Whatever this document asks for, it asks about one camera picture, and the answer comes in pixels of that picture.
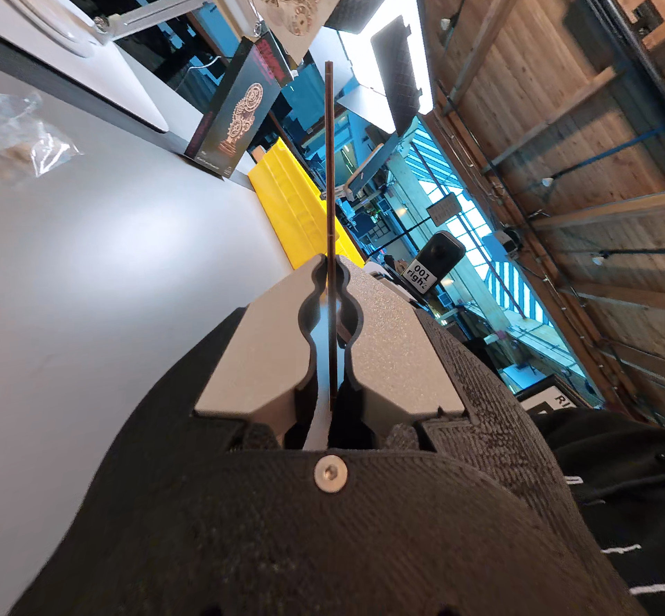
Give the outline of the hanging white sign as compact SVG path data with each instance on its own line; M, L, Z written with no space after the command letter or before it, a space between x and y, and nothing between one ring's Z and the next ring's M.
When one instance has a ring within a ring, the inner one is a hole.
M462 212L463 209L455 193L448 193L427 208L428 216L436 227L444 225Z

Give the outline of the small clear plastic bag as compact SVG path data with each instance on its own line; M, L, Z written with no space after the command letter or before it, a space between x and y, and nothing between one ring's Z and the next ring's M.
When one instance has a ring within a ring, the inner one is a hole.
M43 98L1 94L1 182L38 179L73 158L79 147L42 116Z

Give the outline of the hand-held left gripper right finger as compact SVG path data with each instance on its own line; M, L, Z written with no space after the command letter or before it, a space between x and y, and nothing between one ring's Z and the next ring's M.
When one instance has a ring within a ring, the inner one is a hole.
M338 257L343 325L351 337L345 374L360 393L364 424L409 424L458 415L458 395L418 316L394 290Z

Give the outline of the yellow plastic bin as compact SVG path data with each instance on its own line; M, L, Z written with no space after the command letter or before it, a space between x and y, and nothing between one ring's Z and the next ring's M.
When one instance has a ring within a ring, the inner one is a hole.
M326 255L326 203L282 139L248 176L292 268Z

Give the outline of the black gear model box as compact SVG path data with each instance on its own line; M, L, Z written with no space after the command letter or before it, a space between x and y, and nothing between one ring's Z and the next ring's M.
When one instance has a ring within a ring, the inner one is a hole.
M281 90L293 80L271 32L242 38L184 157L218 177L230 177Z

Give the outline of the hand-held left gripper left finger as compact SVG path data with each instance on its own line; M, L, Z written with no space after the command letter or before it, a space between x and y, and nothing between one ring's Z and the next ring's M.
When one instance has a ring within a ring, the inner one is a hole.
M318 349L327 257L313 256L248 305L199 396L197 417L269 427L304 447L319 397Z

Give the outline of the wooden gear parts sheet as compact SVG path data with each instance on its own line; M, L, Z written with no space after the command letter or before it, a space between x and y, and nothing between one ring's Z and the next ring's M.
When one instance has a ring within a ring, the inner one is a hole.
M337 261L335 214L335 95L334 65L325 62L325 149L327 226L328 395L334 412L338 392L337 366Z

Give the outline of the black desk mat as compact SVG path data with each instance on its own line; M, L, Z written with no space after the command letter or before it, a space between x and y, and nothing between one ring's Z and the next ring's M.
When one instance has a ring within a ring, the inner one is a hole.
M82 152L41 179L2 163L2 195L139 196L142 187L162 190L178 174L186 181L207 179L182 157L186 142L180 136L153 130L5 41L1 90L21 98L36 90L38 116Z

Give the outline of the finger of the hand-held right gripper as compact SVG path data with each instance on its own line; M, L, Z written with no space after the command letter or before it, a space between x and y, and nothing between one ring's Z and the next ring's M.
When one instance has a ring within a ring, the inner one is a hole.
M364 271L384 285L388 285L389 283L394 285L402 284L400 275L387 265L383 266L375 261L367 261L364 264Z

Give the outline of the framed black white marker sign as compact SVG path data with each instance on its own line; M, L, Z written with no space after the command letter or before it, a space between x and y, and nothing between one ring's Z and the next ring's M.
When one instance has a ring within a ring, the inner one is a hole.
M558 375L550 375L521 390L515 396L529 414L549 414L560 410L593 407Z

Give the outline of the studio light panel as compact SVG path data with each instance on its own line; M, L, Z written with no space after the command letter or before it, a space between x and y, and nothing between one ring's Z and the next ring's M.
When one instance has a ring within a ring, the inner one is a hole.
M425 115L434 102L417 0L385 0L359 34L321 28L309 49L321 76L325 62L333 62L335 92L345 93L341 105L388 134L395 131L394 120L371 38L398 17L408 30L406 43L421 92L418 113Z

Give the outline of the person's black sweatshirt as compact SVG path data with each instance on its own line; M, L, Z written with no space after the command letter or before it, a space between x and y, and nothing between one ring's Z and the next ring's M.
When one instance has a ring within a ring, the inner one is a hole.
M664 429L596 409L530 412L583 519L649 615L664 614Z

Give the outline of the white document stand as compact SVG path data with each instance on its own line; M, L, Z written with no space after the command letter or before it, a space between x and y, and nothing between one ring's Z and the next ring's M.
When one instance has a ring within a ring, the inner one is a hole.
M157 0L90 19L70 0L1 0L1 43L161 133L189 138L202 116L117 41L193 12L212 0Z

